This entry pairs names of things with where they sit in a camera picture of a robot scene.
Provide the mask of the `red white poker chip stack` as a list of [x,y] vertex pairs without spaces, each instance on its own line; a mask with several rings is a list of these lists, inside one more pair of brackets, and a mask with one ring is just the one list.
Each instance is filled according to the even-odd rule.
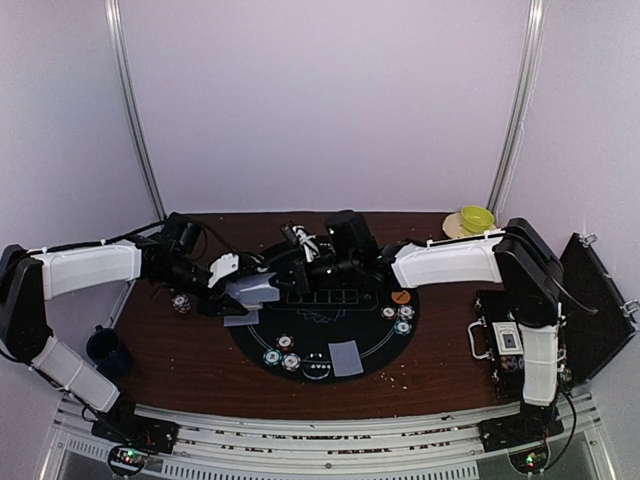
[[171,305],[178,314],[187,314],[192,309],[192,304],[189,297],[184,294],[173,296],[171,299]]

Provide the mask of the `grey card deck box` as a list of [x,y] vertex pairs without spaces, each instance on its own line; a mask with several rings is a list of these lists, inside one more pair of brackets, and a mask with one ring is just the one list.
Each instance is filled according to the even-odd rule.
[[241,278],[226,285],[225,292],[241,305],[261,305],[280,300],[280,290],[271,285],[273,273]]

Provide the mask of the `green chip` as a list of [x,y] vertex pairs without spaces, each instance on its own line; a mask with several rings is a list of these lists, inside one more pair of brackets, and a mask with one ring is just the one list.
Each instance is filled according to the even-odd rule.
[[269,349],[263,354],[263,362],[270,367],[280,365],[282,358],[282,353],[276,349]]

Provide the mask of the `orange big blind button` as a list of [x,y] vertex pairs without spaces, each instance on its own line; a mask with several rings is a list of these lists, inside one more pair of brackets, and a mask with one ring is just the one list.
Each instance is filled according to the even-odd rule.
[[408,290],[398,290],[391,293],[391,300],[397,305],[406,305],[411,302],[411,293]]

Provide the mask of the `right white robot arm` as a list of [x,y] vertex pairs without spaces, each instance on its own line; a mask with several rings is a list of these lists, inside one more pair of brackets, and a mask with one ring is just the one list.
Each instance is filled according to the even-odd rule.
[[551,424],[558,389],[559,330],[563,268],[524,219],[503,229],[470,237],[418,241],[405,239],[379,247],[364,216],[343,210],[325,221],[331,249],[301,225],[280,230],[299,250],[280,278],[285,288],[306,295],[339,286],[415,289],[432,284],[491,282],[503,286],[521,333],[524,357],[522,401],[529,405],[513,419],[519,440],[535,440]]

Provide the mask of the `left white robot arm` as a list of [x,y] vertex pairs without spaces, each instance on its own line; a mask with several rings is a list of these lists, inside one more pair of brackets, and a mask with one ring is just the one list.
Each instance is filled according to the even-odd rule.
[[122,405],[118,387],[65,344],[47,319],[59,297],[103,285],[146,280],[195,298],[209,316],[253,314],[281,297],[275,275],[258,255],[231,245],[203,267],[190,255],[208,227],[178,213],[116,237],[39,249],[18,244],[1,256],[1,345],[12,362],[55,382],[97,413],[123,444],[144,433]]

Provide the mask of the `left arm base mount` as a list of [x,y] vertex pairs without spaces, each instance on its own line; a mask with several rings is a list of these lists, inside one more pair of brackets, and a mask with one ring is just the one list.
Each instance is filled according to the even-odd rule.
[[177,423],[138,415],[132,405],[116,405],[107,413],[99,412],[91,428],[95,437],[163,454],[173,452],[178,433]]

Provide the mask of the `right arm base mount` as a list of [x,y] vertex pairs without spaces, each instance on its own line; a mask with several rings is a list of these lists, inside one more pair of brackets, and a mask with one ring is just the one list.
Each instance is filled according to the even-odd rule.
[[529,443],[541,443],[549,436],[564,432],[555,402],[550,406],[520,403],[516,414],[491,418],[478,424],[485,452],[510,449]]

